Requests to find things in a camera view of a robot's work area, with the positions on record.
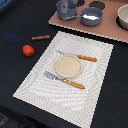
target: brown cylinder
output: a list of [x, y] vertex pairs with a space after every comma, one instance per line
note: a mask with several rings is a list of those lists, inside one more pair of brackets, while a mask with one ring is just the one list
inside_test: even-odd
[[46, 39], [50, 39], [50, 35], [46, 35], [46, 36], [37, 36], [37, 37], [32, 37], [32, 41], [36, 41], [36, 40], [46, 40]]

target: white bowl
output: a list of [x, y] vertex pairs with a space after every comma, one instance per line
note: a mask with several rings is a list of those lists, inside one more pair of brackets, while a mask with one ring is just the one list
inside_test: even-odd
[[128, 4], [121, 6], [118, 9], [118, 16], [119, 16], [119, 22], [120, 25], [128, 30]]
[[55, 70], [63, 78], [74, 78], [82, 71], [81, 60], [73, 55], [60, 57], [55, 63]]

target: red object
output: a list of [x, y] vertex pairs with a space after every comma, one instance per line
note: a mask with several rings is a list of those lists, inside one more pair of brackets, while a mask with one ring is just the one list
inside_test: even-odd
[[36, 41], [36, 40], [46, 40], [46, 39], [50, 39], [50, 35], [46, 35], [46, 36], [37, 36], [37, 37], [32, 37], [32, 41]]
[[22, 48], [22, 51], [27, 57], [31, 57], [34, 55], [34, 49], [30, 45], [25, 45]]

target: wooden handle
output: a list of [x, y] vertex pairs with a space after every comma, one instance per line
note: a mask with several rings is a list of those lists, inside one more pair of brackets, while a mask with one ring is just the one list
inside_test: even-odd
[[63, 82], [66, 84], [72, 85], [76, 88], [79, 88], [79, 89], [85, 89], [85, 87], [82, 84], [78, 84], [78, 83], [75, 83], [75, 82], [70, 81], [70, 80], [63, 79]]
[[32, 41], [50, 39], [50, 35], [32, 37]]
[[82, 55], [77, 55], [77, 57], [79, 59], [83, 59], [83, 60], [88, 60], [88, 61], [93, 61], [93, 62], [96, 62], [97, 61], [96, 58], [92, 58], [92, 57], [87, 57], [87, 56], [82, 56]]

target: silver fork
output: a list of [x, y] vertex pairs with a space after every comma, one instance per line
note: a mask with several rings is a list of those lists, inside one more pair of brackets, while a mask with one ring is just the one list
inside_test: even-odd
[[57, 77], [56, 75], [53, 75], [52, 73], [50, 73], [48, 71], [45, 71], [44, 75], [47, 76], [49, 79], [60, 80], [61, 82], [72, 85], [76, 88], [85, 89], [85, 87], [82, 84], [78, 84], [78, 83], [75, 83], [75, 82], [67, 80], [67, 79], [61, 79], [61, 78]]

